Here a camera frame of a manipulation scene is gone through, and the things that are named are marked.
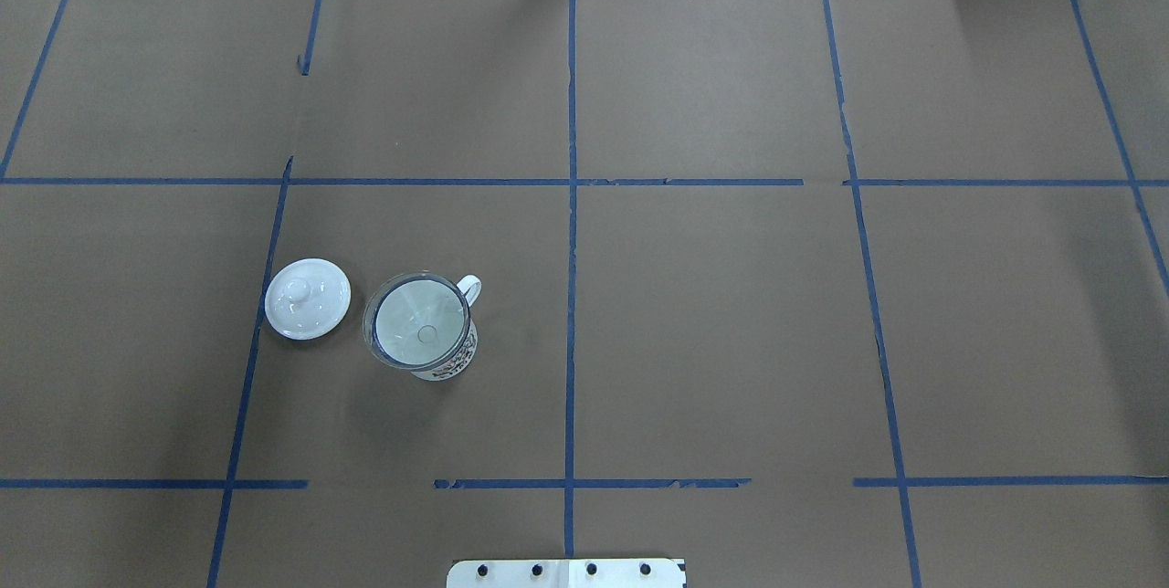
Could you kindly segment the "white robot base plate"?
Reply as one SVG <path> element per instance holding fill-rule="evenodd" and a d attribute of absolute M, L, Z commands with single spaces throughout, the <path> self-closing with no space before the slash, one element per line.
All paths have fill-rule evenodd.
<path fill-rule="evenodd" d="M 686 587 L 683 560 L 600 558 L 464 560 L 452 563 L 447 587 Z"/>

